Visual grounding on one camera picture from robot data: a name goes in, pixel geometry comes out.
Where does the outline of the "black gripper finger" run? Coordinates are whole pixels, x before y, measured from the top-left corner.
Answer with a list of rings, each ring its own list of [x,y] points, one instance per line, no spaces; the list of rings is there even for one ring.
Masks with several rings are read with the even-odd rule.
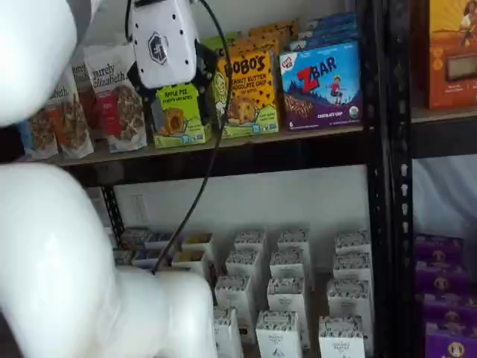
[[[145,111],[146,122],[151,127],[151,131],[157,131],[157,116],[159,112],[159,103],[156,93],[152,89],[146,88],[139,76],[137,62],[134,61],[127,72],[127,77],[132,83],[135,91],[141,97],[143,110]]]
[[[216,119],[214,99],[212,95],[212,80],[218,64],[217,54],[207,46],[195,40],[197,55],[196,73],[193,85],[198,91],[198,108],[202,125],[210,124]]]

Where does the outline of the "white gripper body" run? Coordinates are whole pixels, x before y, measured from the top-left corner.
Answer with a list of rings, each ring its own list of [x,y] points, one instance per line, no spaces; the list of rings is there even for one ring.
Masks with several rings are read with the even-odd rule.
[[[196,74],[198,32],[190,1],[134,1],[132,43],[148,89],[190,82]]]

